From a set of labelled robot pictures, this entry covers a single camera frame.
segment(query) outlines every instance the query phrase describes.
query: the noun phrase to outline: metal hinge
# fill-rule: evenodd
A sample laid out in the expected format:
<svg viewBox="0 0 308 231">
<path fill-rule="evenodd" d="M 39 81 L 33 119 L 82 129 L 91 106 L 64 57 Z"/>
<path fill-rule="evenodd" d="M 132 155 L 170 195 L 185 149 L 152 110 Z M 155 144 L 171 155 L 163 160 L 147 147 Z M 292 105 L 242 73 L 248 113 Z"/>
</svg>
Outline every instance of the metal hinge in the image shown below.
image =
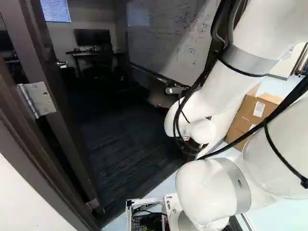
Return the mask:
<svg viewBox="0 0 308 231">
<path fill-rule="evenodd" d="M 94 198 L 93 200 L 86 202 L 86 206 L 88 210 L 91 212 L 92 210 L 95 210 L 95 212 L 99 215 L 105 214 L 105 209 L 101 207 L 100 203 L 98 202 L 97 198 Z"/>
<path fill-rule="evenodd" d="M 44 82 L 18 84 L 16 89 L 33 118 L 56 112 Z"/>
</svg>

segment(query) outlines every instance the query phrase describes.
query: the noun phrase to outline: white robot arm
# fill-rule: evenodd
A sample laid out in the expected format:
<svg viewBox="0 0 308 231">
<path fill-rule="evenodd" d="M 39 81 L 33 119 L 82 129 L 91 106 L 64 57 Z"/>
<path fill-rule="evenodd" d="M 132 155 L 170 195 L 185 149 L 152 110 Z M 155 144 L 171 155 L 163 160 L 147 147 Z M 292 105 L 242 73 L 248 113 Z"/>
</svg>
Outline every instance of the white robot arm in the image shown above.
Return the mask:
<svg viewBox="0 0 308 231">
<path fill-rule="evenodd" d="M 203 87 L 186 102 L 179 128 L 200 144 L 211 142 L 215 125 L 205 119 L 227 111 L 262 80 L 262 75 L 299 42 L 308 41 L 308 1 L 252 0 L 235 31 L 234 44 L 217 61 Z M 173 120 L 179 103 L 165 119 L 174 136 Z M 268 142 L 265 129 L 247 142 L 242 156 L 197 160 L 180 168 L 176 177 L 179 200 L 194 227 L 222 230 L 230 216 L 275 202 L 278 197 L 306 198 L 308 189 L 308 99 L 300 100 L 267 126 L 275 148 L 298 175 L 286 166 Z"/>
</svg>

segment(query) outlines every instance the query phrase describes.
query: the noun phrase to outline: dark carpet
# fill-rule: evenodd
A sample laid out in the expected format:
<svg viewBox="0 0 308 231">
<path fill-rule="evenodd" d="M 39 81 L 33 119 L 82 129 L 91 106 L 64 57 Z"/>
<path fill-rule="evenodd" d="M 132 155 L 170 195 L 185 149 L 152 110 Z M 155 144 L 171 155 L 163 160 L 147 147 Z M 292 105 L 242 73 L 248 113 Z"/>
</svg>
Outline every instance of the dark carpet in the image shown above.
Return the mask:
<svg viewBox="0 0 308 231">
<path fill-rule="evenodd" d="M 144 197 L 184 163 L 165 134 L 165 113 L 136 94 L 140 90 L 71 96 L 106 211 L 102 225 L 124 212 L 127 199 Z"/>
</svg>

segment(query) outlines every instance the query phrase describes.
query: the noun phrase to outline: brown door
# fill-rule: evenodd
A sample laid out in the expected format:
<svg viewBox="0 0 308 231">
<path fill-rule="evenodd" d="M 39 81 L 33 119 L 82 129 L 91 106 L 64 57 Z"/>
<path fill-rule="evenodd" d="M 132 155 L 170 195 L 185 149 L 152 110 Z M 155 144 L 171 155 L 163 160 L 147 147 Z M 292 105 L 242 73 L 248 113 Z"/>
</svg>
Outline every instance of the brown door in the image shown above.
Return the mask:
<svg viewBox="0 0 308 231">
<path fill-rule="evenodd" d="M 89 201 L 100 201 L 79 127 L 73 122 L 39 0 L 2 0 L 0 13 L 29 83 L 45 82 L 56 112 L 48 124 Z"/>
</svg>

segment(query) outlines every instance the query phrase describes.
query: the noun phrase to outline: computer monitor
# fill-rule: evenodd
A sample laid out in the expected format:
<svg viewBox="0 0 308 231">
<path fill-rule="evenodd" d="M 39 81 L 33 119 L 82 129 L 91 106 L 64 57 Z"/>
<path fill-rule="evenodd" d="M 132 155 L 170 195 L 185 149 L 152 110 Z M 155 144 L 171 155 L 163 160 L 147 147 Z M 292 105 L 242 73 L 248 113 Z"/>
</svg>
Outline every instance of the computer monitor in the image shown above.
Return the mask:
<svg viewBox="0 0 308 231">
<path fill-rule="evenodd" d="M 109 30 L 74 29 L 78 46 L 94 46 L 111 43 Z"/>
<path fill-rule="evenodd" d="M 12 51 L 14 46 L 11 42 L 9 33 L 6 30 L 0 30 L 0 51 Z"/>
</svg>

